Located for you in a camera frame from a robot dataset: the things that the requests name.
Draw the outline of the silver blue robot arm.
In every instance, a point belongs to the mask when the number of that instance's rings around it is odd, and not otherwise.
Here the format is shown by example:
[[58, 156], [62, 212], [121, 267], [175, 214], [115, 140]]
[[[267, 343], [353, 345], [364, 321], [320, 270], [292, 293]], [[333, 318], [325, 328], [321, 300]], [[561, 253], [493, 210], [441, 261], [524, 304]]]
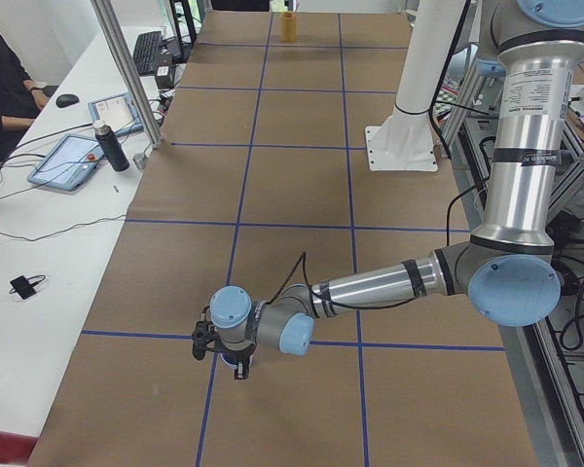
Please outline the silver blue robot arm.
[[505, 72], [484, 218], [462, 243], [427, 257], [320, 283], [285, 281], [257, 302], [216, 291], [193, 333], [193, 354], [219, 352], [248, 376], [260, 345], [304, 355], [314, 322], [440, 293], [463, 294], [509, 327], [546, 317], [561, 295], [546, 232], [572, 73], [584, 58], [584, 1], [486, 1], [479, 51]]

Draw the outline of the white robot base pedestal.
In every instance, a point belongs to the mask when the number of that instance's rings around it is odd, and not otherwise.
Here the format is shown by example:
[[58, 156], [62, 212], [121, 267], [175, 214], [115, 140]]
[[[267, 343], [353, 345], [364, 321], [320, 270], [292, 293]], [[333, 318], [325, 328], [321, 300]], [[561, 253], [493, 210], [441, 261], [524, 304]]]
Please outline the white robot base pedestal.
[[381, 126], [365, 128], [372, 171], [438, 169], [428, 111], [468, 5], [464, 0], [420, 2], [393, 112]]

